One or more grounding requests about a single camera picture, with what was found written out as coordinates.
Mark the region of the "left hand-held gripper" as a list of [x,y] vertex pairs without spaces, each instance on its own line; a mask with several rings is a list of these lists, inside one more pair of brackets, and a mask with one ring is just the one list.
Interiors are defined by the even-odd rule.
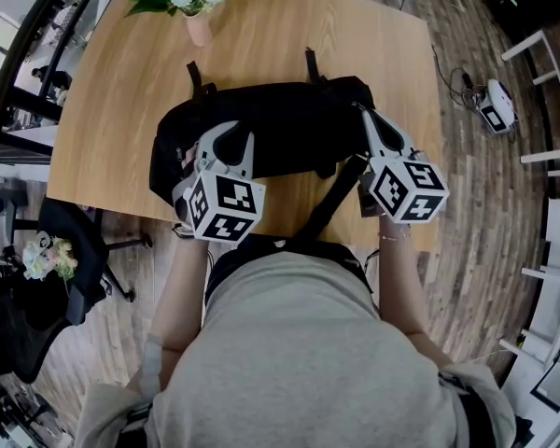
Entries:
[[[239,175],[252,175],[255,135],[244,140],[238,120],[205,132],[198,144],[195,172],[172,192],[177,216],[193,237],[210,242],[241,242],[260,222],[265,186]],[[221,161],[238,161],[229,167]]]

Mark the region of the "person's left hand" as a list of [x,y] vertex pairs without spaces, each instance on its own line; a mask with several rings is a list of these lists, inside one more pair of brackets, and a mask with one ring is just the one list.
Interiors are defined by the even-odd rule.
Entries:
[[198,142],[196,142],[192,147],[184,151],[183,159],[181,161],[181,167],[184,176],[190,175],[193,172],[194,162],[196,160],[197,152],[198,152]]

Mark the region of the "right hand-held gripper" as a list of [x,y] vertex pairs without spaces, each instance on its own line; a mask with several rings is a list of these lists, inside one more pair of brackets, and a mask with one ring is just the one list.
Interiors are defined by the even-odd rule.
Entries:
[[450,195],[440,168],[385,115],[364,108],[361,117],[370,152],[370,170],[357,189],[361,215],[386,216],[396,224],[431,222]]

